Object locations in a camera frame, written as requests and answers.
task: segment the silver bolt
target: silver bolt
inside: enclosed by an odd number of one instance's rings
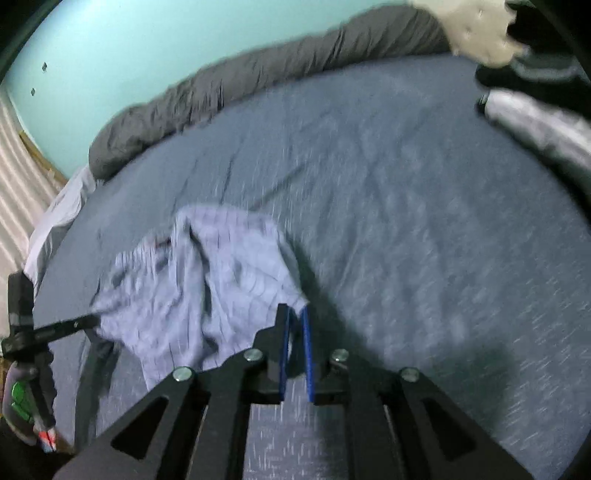
[[[184,382],[193,376],[193,371],[189,367],[178,367],[174,369],[173,377],[177,382]]]
[[[416,368],[406,367],[400,371],[400,376],[407,382],[416,383],[421,377],[421,372],[419,372]]]
[[[349,358],[349,352],[344,348],[337,348],[330,356],[335,362],[346,362]]]
[[[258,348],[251,348],[244,352],[247,362],[258,362],[262,358],[262,352]]]

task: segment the striped curtain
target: striped curtain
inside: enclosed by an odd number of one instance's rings
[[[58,192],[25,149],[15,118],[0,86],[0,336],[8,334],[8,276],[22,268],[29,236]]]

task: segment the wooden strip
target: wooden strip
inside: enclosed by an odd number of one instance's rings
[[[57,168],[53,166],[53,164],[46,159],[37,146],[31,141],[29,136],[24,130],[21,130],[18,133],[18,136],[21,137],[22,143],[24,143],[25,148],[35,160],[35,163],[41,167],[42,170],[46,171],[56,182],[58,182],[62,187],[68,182],[68,179],[64,176],[62,172],[60,172]]]

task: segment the curtain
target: curtain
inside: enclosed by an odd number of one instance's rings
[[[0,336],[8,335],[8,276],[22,268],[35,223],[58,192],[27,152],[15,119],[0,86]]]

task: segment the bed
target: bed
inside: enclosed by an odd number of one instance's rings
[[[478,117],[475,69],[451,54],[356,64],[168,136],[88,199],[35,321],[86,314],[115,256],[185,205],[267,213],[335,346],[420,368],[536,479],[558,478],[591,424],[589,225]],[[57,426],[78,449],[146,393],[117,343],[78,333],[53,352]],[[283,406],[253,408],[244,478],[346,478],[341,412],[304,392],[296,377]]]

